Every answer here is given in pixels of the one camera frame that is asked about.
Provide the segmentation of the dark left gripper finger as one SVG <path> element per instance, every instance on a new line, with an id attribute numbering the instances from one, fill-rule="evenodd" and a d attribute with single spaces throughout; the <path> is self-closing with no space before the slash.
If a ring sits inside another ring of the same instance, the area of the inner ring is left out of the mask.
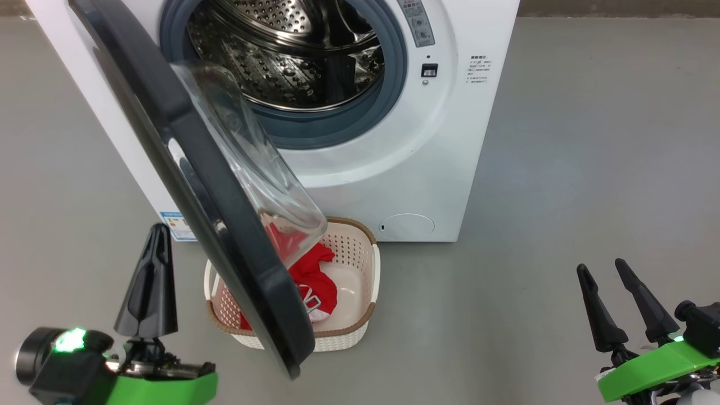
<path id="1" fill-rule="evenodd" d="M 115 331 L 128 338 L 162 338 L 178 331 L 172 234 L 164 223 L 155 223 L 147 234 Z"/>

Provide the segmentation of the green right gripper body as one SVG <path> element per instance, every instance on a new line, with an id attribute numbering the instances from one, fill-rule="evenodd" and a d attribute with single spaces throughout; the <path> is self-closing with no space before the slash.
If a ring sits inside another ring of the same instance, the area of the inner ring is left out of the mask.
<path id="1" fill-rule="evenodd" d="M 604 402 L 717 404 L 710 385 L 718 380 L 718 357 L 707 357 L 678 337 L 661 348 L 630 359 L 596 376 Z"/>

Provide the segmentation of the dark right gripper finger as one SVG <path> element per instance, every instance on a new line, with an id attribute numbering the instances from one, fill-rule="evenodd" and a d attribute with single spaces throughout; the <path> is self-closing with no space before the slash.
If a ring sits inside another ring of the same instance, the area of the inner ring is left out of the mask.
<path id="1" fill-rule="evenodd" d="M 585 264 L 581 263 L 577 266 L 577 275 L 596 350 L 613 352 L 623 349 L 625 343 L 628 343 L 628 336 L 622 328 L 617 327 L 609 311 L 605 308 L 599 297 L 596 280 Z"/>
<path id="2" fill-rule="evenodd" d="M 624 288 L 632 294 L 638 311 L 640 311 L 646 326 L 645 335 L 648 341 L 657 344 L 671 343 L 673 341 L 671 334 L 680 330 L 673 317 L 669 315 L 645 283 L 630 269 L 624 259 L 615 259 L 615 269 L 618 271 Z"/>

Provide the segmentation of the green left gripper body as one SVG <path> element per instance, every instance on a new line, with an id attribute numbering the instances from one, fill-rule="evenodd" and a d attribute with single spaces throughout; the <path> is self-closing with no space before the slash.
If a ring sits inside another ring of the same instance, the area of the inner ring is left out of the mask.
<path id="1" fill-rule="evenodd" d="M 214 362 L 183 363 L 159 338 L 128 339 L 105 359 L 118 377 L 108 404 L 208 404 L 218 392 Z"/>

